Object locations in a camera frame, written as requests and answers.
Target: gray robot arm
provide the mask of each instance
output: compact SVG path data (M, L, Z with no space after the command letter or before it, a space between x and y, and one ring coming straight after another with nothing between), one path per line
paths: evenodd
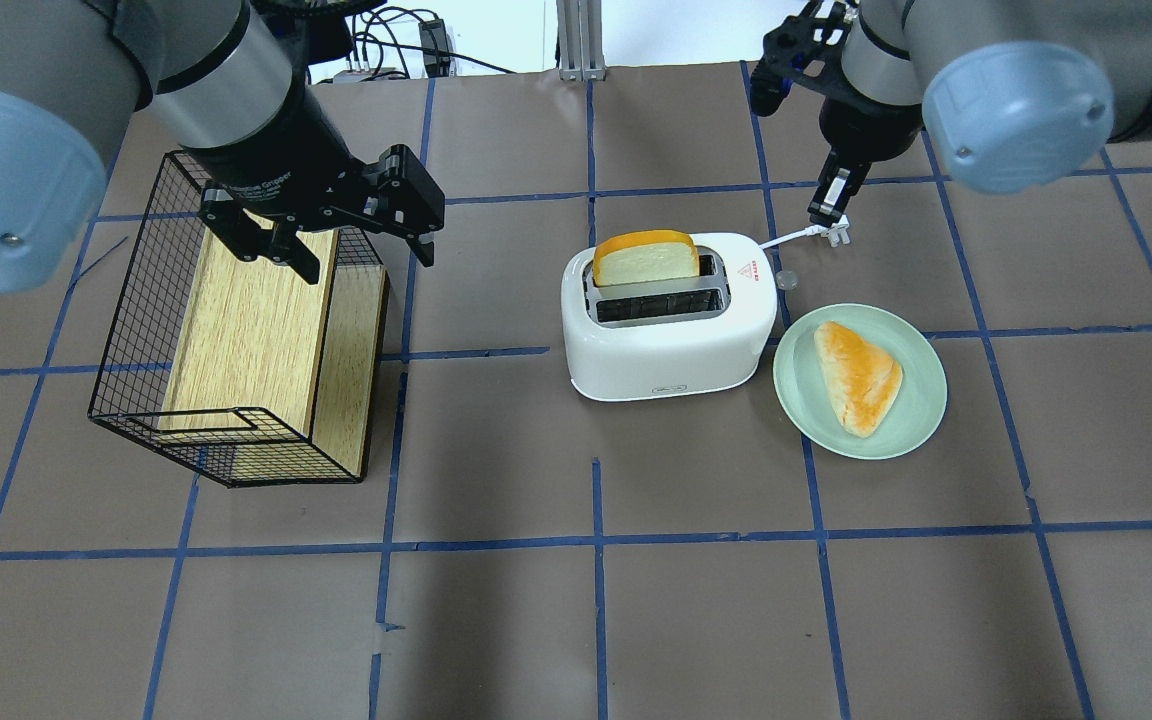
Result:
M818 223L924 123L957 181L996 194L1063 177L1106 142L1152 141L1152 3L813 0L763 48L755 113L790 82L827 97Z
M215 179L200 218L238 258L316 282L296 232L357 225L433 263L438 184L407 146L353 158L248 0L0 0L0 291L54 272L145 106Z

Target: toast slice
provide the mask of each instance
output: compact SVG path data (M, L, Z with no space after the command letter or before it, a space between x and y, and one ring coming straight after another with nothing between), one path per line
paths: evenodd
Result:
M594 285L666 281L700 274L700 256L690 234L631 232L600 242L594 250Z
M890 353L846 325L824 323L813 338L838 423L856 437L874 434L896 401L904 370Z

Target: light green plate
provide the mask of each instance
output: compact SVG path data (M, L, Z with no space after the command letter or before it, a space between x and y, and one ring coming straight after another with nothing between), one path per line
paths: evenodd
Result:
M842 429L829 406L813 340L814 329L827 320L861 333L890 353L905 371L896 402L869 438ZM923 333L887 310L870 305L819 306L803 314L781 338L772 377L781 407L803 434L826 450L859 460L905 455L926 442L940 427L948 400L945 367Z

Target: toaster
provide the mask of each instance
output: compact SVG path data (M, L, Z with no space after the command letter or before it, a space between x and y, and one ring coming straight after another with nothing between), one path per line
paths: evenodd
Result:
M700 274L594 286L594 249L563 272L562 316L573 386L608 402L736 387L758 369L776 318L767 256L736 233L692 234Z

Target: black wire basket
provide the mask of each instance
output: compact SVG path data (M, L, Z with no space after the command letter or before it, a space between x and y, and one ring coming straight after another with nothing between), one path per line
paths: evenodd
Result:
M185 152L164 156L141 219L88 418L227 487L362 482L365 452L358 471L351 471L265 407L164 410L205 241L206 227L195 213L207 179ZM381 265L357 228L340 232L334 263L335 270ZM192 416L190 429L172 429L182 425L174 416Z

